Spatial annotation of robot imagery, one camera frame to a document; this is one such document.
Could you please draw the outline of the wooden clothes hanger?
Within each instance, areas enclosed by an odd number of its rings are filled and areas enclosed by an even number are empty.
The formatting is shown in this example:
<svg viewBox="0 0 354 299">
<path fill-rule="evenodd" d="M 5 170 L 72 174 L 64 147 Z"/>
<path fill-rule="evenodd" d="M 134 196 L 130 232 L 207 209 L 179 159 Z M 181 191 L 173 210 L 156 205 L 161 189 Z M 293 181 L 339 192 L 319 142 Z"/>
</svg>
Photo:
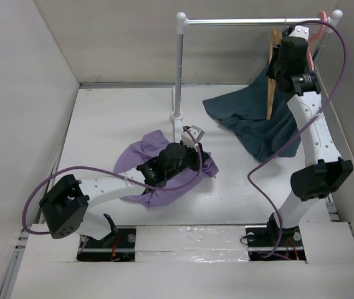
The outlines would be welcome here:
<svg viewBox="0 0 354 299">
<path fill-rule="evenodd" d="M 281 41 L 281 39 L 282 39 L 282 33 L 276 29 L 272 29 L 271 36 L 270 36 L 269 65 L 271 65 L 273 48 Z M 272 117 L 275 85 L 276 85 L 275 80 L 269 78 L 267 83 L 267 115 L 266 115 L 267 120 L 270 120 Z"/>
</svg>

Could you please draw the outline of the purple t shirt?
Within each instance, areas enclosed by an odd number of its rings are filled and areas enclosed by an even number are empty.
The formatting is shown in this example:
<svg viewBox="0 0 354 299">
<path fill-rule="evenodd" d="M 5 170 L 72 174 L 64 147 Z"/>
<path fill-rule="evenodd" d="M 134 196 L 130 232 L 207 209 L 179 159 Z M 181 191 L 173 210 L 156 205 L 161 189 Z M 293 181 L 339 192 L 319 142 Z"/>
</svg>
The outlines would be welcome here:
<svg viewBox="0 0 354 299">
<path fill-rule="evenodd" d="M 164 137 L 163 132 L 160 130 L 152 131 L 144 135 L 140 141 L 132 143 L 121 154 L 114 166 L 114 171 L 116 173 L 124 173 L 147 162 L 149 159 L 158 156 L 160 151 L 165 149 L 169 143 L 170 142 Z M 204 178 L 213 178 L 218 172 L 219 170 L 214 160 L 207 158 L 204 160 L 201 174 L 189 186 L 176 191 L 154 191 L 142 195 L 125 196 L 122 199 L 127 202 L 142 204 L 146 208 L 167 206 L 198 185 Z M 186 169 L 169 180 L 166 187 L 171 188 L 183 185 L 193 179 L 195 175 L 195 171 Z"/>
</svg>

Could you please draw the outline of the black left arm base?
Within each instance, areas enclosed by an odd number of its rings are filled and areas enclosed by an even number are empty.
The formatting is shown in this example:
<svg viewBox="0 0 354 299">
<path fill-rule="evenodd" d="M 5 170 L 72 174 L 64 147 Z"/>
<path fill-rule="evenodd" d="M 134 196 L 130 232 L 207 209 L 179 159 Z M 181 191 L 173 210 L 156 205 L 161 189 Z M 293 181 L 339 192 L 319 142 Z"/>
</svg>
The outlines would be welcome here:
<svg viewBox="0 0 354 299">
<path fill-rule="evenodd" d="M 104 216 L 110 233 L 102 240 L 82 236 L 77 260 L 79 262 L 134 262 L 136 227 L 117 227 L 108 214 Z"/>
</svg>

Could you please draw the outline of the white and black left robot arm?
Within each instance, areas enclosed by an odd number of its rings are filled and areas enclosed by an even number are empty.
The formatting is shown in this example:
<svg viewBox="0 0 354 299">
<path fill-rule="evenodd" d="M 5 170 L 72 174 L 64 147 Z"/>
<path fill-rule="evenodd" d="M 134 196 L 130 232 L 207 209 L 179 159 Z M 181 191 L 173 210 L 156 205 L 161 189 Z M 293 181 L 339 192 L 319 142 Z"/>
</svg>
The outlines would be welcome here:
<svg viewBox="0 0 354 299">
<path fill-rule="evenodd" d="M 170 143 L 158 156 L 124 173 L 89 180 L 67 174 L 41 199 L 39 206 L 53 239 L 76 232 L 103 247 L 111 247 L 119 236 L 113 219 L 108 214 L 93 214 L 91 208 L 121 197 L 183 189 L 194 179 L 175 187 L 167 184 L 187 169 L 199 174 L 208 159 L 201 144 Z"/>
</svg>

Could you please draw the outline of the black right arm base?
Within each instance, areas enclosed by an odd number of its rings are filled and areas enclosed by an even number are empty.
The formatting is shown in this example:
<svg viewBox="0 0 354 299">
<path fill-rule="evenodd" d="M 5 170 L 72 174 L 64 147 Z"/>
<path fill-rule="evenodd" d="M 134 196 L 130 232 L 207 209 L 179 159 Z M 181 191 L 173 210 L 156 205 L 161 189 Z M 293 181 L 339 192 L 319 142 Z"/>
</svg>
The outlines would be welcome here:
<svg viewBox="0 0 354 299">
<path fill-rule="evenodd" d="M 305 261 L 305 251 L 299 226 L 280 229 L 271 215 L 267 224 L 247 225 L 240 242 L 247 246 L 250 261 L 300 260 Z"/>
</svg>

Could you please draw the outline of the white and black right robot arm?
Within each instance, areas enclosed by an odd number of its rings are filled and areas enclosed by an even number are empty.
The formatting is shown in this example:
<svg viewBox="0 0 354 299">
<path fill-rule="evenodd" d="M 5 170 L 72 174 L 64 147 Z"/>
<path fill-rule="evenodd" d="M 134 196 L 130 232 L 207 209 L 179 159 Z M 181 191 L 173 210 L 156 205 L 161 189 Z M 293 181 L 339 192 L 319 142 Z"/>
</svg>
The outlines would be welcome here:
<svg viewBox="0 0 354 299">
<path fill-rule="evenodd" d="M 267 222 L 265 237 L 273 245 L 285 241 L 307 211 L 337 191 L 353 171 L 352 162 L 337 150 L 321 112 L 321 87 L 316 73 L 307 68 L 307 47 L 303 37 L 283 37 L 267 71 L 287 99 L 305 156 L 304 169 L 290 177 L 288 198 Z"/>
</svg>

